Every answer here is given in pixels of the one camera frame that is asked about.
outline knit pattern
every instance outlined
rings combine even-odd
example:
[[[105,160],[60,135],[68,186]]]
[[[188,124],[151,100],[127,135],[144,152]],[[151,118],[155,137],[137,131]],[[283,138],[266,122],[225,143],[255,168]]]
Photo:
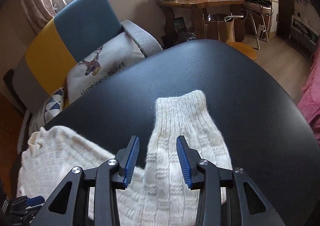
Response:
[[[183,181],[176,152],[176,138],[184,135],[190,148],[218,167],[232,169],[227,147],[213,123],[202,91],[156,101],[156,123],[146,156],[145,170],[136,167],[125,191],[117,190],[118,211],[124,226],[192,226],[199,191]],[[44,128],[28,141],[22,154],[18,196],[45,199],[74,167],[89,169],[114,158],[114,154],[86,140],[67,127]],[[90,191],[89,217],[93,218],[94,191]],[[226,200],[221,190],[221,201]]]

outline silver bolt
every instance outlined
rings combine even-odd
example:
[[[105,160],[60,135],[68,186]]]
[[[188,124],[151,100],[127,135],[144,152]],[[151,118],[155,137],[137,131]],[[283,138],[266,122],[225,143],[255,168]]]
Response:
[[[241,168],[241,167],[236,167],[236,168],[235,168],[235,172],[236,172],[236,173],[243,173],[243,168]]]
[[[80,173],[81,168],[80,168],[79,166],[76,166],[76,167],[74,167],[71,171],[72,171],[73,173]]]
[[[108,160],[108,165],[115,165],[117,163],[116,159],[110,159]]]
[[[199,164],[201,164],[201,165],[207,165],[207,164],[208,164],[208,160],[206,160],[206,159],[201,159],[201,160],[199,161]]]

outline sofa backrest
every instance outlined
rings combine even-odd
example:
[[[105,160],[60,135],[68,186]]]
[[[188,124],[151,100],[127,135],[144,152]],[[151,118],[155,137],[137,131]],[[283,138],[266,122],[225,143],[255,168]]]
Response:
[[[74,0],[30,44],[12,85],[33,114],[77,62],[123,31],[108,0]]]

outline black table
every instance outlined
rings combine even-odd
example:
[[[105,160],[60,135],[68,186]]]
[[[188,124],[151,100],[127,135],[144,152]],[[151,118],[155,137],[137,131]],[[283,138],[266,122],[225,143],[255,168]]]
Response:
[[[232,165],[243,167],[287,226],[320,197],[320,149],[282,87],[237,50],[213,40],[174,46],[108,78],[47,126],[64,125],[112,153],[140,138],[144,167],[159,97],[202,90]]]

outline gray fabric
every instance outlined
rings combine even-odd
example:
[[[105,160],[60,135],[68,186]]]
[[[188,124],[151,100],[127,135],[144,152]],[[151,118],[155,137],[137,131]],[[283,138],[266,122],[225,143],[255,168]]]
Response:
[[[35,114],[50,97],[39,84],[27,65],[25,56],[20,60],[12,77],[12,86],[26,108]]]
[[[162,47],[157,40],[138,25],[129,20],[125,20],[121,24],[124,31],[138,45],[144,57],[150,57],[151,55],[162,51]]]

